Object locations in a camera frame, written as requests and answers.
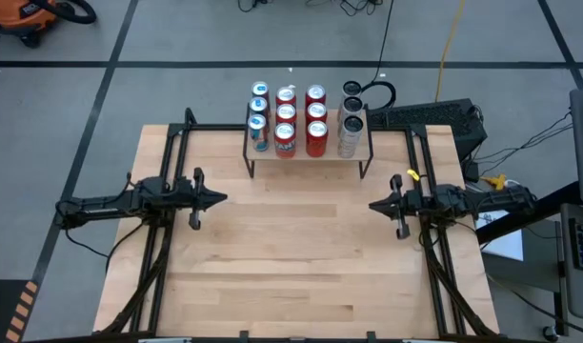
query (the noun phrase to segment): soda can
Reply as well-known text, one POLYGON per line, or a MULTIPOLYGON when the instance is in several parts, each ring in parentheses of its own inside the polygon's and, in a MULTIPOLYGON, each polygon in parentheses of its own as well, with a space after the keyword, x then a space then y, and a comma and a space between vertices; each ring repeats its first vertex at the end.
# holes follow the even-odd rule
POLYGON ((307 154, 321 157, 328 145, 328 126, 322 121, 313 121, 307 128, 307 154))
POLYGON ((292 87, 281 87, 279 91, 276 92, 276 99, 274 101, 276 107, 283 104, 290 104, 295 108, 295 91, 292 87))
POLYGON ((338 125, 338 136, 340 136, 340 132, 342 131, 342 123, 349 117, 350 115, 355 115, 361 118, 361 109, 364 107, 364 103, 361 101, 360 98, 356 96, 350 96, 345 99, 342 103, 342 111, 340 112, 340 122, 338 125))
POLYGON ((361 85, 355 81, 347 81, 342 85, 342 100, 340 100, 340 107, 338 107, 338 124, 342 122, 340 115, 342 114, 342 106, 350 96, 361 96, 361 85))
POLYGON ((345 119, 340 132, 340 141, 338 142, 338 156, 351 158, 355 154, 363 128, 364 122, 360 117, 350 115, 345 119))
POLYGON ((312 85, 307 88, 304 95, 304 110, 307 111, 309 106, 314 103, 326 104, 326 89, 321 85, 312 85))
POLYGON ((256 96, 250 101, 250 115, 261 114, 266 118, 266 131, 271 130, 271 116, 269 113, 268 103, 266 99, 260 96, 256 96))
POLYGON ((253 114, 247 122, 253 148, 266 151, 269 148, 269 136, 266 131, 266 118, 262 114, 253 114))
POLYGON ((276 125, 281 123, 288 123, 292 124, 293 128, 295 129, 295 107, 290 104, 283 104, 276 109, 276 125))
POLYGON ((322 121, 324 123, 328 122, 328 110, 326 106, 321 103, 312 103, 309 108, 307 109, 307 127, 313 121, 322 121))
POLYGON ((295 155, 295 129, 292 124, 281 123, 274 129, 274 149, 279 158, 295 155))
POLYGON ((268 104, 269 113, 272 110, 271 97, 269 96, 269 85, 264 81, 257 81, 251 85, 251 97, 263 97, 268 104))

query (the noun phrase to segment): orange vacuum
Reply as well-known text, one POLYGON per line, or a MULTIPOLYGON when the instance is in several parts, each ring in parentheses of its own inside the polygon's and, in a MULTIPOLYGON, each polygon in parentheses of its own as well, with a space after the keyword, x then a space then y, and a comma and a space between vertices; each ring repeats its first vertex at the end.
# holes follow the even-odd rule
POLYGON ((29 48, 37 48, 42 32, 50 29, 57 18, 78 24, 92 24, 97 16, 85 0, 70 0, 86 12, 76 15, 67 2, 55 0, 0 0, 0 34, 21 39, 29 48))

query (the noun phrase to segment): yellow clip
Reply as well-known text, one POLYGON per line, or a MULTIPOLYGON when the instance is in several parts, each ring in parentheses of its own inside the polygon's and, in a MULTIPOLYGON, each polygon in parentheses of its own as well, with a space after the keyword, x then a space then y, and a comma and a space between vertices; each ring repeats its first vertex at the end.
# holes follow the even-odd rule
POLYGON ((416 171, 407 170, 406 172, 408 173, 408 175, 412 176, 412 178, 414 179, 414 181, 419 181, 421 179, 421 177, 418 176, 418 174, 416 173, 416 171))
POLYGON ((480 177, 482 180, 489 183, 496 191, 501 191, 505 188, 505 174, 499 174, 496 177, 480 177))

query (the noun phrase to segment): yellow cable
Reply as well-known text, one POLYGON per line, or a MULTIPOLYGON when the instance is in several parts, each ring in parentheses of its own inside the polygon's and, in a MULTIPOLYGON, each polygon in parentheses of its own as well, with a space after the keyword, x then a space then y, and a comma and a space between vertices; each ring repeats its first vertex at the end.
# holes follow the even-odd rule
POLYGON ((461 0, 459 2, 459 8, 456 10, 456 15, 454 16, 454 20, 452 21, 451 27, 451 34, 448 36, 448 41, 446 42, 446 47, 444 47, 444 52, 442 52, 442 59, 440 60, 440 70, 437 74, 437 90, 435 91, 435 102, 437 102, 438 98, 440 97, 440 86, 442 85, 442 71, 444 70, 444 61, 446 60, 446 54, 448 53, 448 48, 451 46, 452 38, 456 33, 456 25, 459 23, 461 19, 461 15, 463 14, 463 8, 465 7, 465 0, 461 0))

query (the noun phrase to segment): butcher block tabletop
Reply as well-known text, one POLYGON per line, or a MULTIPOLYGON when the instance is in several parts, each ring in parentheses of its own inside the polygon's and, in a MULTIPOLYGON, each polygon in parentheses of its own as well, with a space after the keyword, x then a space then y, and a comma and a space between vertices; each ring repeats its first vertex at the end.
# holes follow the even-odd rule
MULTIPOLYGON (((143 128, 133 181, 158 175, 166 134, 167 126, 143 128)), ((428 127, 428 136, 437 183, 463 187, 450 127, 428 127)), ((391 193, 395 173, 403 175, 402 191, 412 187, 403 132, 372 133, 374 158, 363 180, 356 164, 318 159, 262 161, 251 179, 242 131, 191 131, 189 139, 185 175, 202 168, 205 186, 228 200, 201 212, 200 231, 188 225, 189 210, 177 212, 157 335, 437 337, 417 220, 407 218, 412 234, 398 240, 397 223, 368 209, 391 193)), ((470 217, 459 221, 473 227, 470 217)), ((137 224, 139 219, 121 220, 116 240, 137 224)), ((141 229, 113 256, 96 330, 112 322, 137 287, 147 233, 141 229)), ((475 234, 456 225, 448 237, 459 291, 498 331, 475 234)), ((442 294, 452 332, 443 288, 442 294)), ((143 329, 150 305, 151 294, 143 329)))

